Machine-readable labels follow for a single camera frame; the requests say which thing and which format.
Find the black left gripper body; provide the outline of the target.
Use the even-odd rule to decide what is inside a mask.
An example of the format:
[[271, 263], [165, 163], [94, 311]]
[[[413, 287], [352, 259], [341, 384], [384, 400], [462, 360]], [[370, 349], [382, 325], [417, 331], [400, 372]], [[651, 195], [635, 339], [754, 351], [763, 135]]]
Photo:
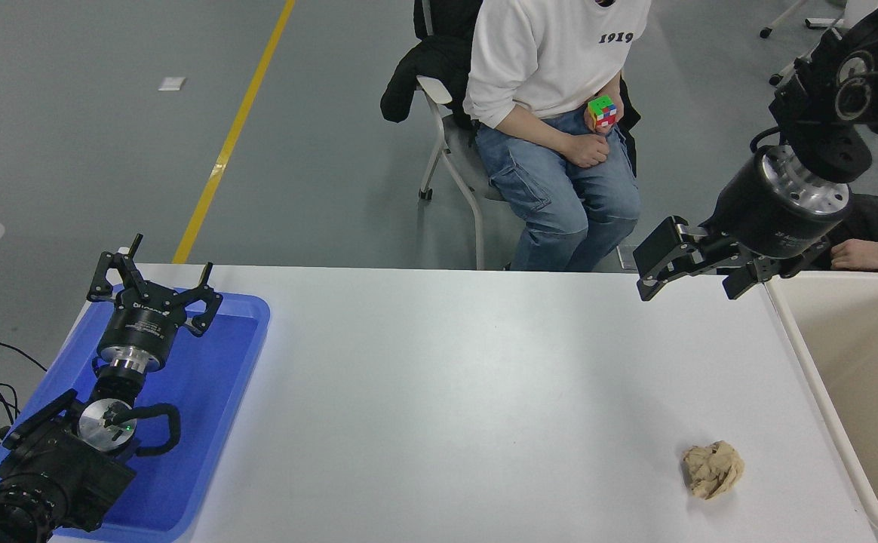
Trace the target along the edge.
[[147, 297], [128, 287], [118, 293], [115, 312], [98, 344], [98, 354], [108, 348], [135, 347], [151, 355], [170, 354], [186, 311], [176, 305], [177, 292], [161, 285], [147, 286]]

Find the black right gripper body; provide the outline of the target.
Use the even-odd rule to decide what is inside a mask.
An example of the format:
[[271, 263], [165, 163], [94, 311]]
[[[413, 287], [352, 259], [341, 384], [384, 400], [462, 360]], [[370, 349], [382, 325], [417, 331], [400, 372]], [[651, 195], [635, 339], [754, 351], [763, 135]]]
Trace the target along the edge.
[[826, 181], [792, 152], [757, 152], [722, 189], [711, 227], [773, 259], [800, 255], [849, 213], [845, 183]]

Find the person's hand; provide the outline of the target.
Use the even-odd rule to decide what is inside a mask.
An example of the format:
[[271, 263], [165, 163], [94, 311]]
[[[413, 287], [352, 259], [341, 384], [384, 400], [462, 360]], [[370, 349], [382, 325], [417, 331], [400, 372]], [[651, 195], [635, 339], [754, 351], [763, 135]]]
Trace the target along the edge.
[[877, 271], [878, 243], [850, 238], [830, 251], [830, 268], [847, 271]]

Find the person's right hand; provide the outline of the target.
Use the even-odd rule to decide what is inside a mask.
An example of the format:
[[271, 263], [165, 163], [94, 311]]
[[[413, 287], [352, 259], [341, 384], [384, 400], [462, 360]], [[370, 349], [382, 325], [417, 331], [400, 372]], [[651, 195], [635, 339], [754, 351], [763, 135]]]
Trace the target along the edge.
[[610, 155], [610, 145], [604, 135], [597, 133], [566, 135], [559, 153], [571, 164], [586, 169], [605, 164]]

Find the person's left hand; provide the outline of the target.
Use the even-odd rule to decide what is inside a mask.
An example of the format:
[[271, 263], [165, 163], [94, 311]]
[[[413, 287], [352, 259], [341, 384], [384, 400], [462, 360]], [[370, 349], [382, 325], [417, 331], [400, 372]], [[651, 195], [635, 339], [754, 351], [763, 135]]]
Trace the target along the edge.
[[587, 100], [584, 120], [591, 133], [608, 135], [625, 116], [621, 83], [617, 75]]

